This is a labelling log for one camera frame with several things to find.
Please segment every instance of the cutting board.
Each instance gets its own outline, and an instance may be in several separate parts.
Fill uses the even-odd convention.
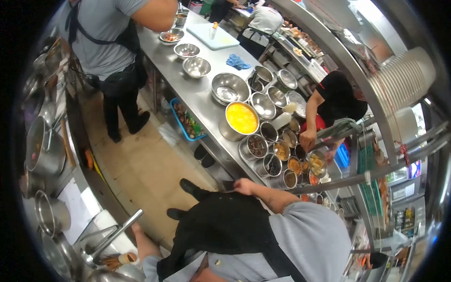
[[[197,39],[202,41],[208,48],[212,50],[219,50],[227,47],[239,45],[239,41],[228,34],[224,29],[218,27],[214,39],[210,38],[210,30],[212,23],[193,24],[186,29],[192,33]]]

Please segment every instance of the yellow liquid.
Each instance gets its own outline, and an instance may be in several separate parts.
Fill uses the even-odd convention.
[[[249,134],[257,129],[258,119],[249,106],[230,105],[225,115],[230,125],[240,133]]]

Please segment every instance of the blue cloth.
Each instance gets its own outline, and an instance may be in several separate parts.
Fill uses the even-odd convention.
[[[237,70],[248,69],[251,67],[251,65],[244,63],[243,60],[235,54],[230,54],[226,64],[236,68]]]

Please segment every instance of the cook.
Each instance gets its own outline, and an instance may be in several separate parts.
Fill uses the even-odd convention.
[[[306,122],[301,128],[299,143],[309,152],[316,141],[317,130],[332,126],[341,118],[361,119],[368,109],[368,103],[360,89],[349,83],[339,70],[329,73],[316,87],[305,108]],[[326,153],[326,161],[331,162],[344,139],[335,142]]]
[[[163,259],[141,227],[132,226],[146,282],[341,278],[351,242],[330,209],[249,179],[236,181],[227,194],[202,190],[187,179],[180,186],[199,203],[188,211],[168,209],[179,220],[169,257]]]
[[[263,6],[265,0],[260,0],[249,17],[248,27],[237,37],[240,45],[255,59],[259,59],[273,33],[280,29],[284,20],[282,15],[271,5]]]
[[[59,32],[72,47],[87,81],[103,92],[108,136],[121,140],[119,107],[131,134],[150,114],[138,113],[138,90],[147,80],[134,21],[156,32],[171,28],[176,0],[68,0],[60,11]]]

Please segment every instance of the green crate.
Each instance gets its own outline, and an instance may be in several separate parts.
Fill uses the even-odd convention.
[[[359,152],[359,165],[357,173],[363,174],[366,170],[372,170],[376,167],[376,160],[374,159],[373,145],[370,144]],[[365,204],[370,215],[382,215],[382,201],[379,193],[379,186],[377,180],[371,181],[371,185],[366,183],[359,184],[360,190],[365,200]]]

